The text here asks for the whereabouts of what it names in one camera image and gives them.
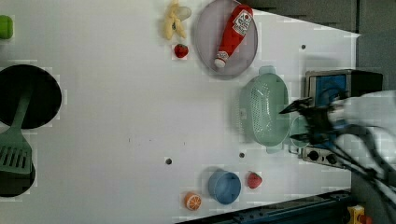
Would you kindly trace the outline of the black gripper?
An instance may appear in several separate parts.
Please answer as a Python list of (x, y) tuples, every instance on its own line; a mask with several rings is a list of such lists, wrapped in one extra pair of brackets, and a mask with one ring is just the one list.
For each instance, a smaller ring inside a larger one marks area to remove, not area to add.
[(295, 100), (280, 111), (280, 114), (298, 112), (306, 120), (306, 132), (293, 134), (290, 137), (292, 140), (306, 142), (310, 145), (324, 144), (346, 127), (346, 121), (337, 115), (339, 105), (313, 106), (312, 101), (311, 97)]

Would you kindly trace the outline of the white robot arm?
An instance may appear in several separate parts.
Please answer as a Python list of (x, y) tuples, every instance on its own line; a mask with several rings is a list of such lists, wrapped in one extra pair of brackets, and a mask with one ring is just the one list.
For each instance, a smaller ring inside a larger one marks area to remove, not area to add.
[(345, 168), (371, 185), (381, 200), (395, 206), (395, 92), (377, 91), (314, 106), (306, 97), (281, 111), (297, 112), (307, 131), (292, 136), (311, 145), (330, 141), (329, 150)]

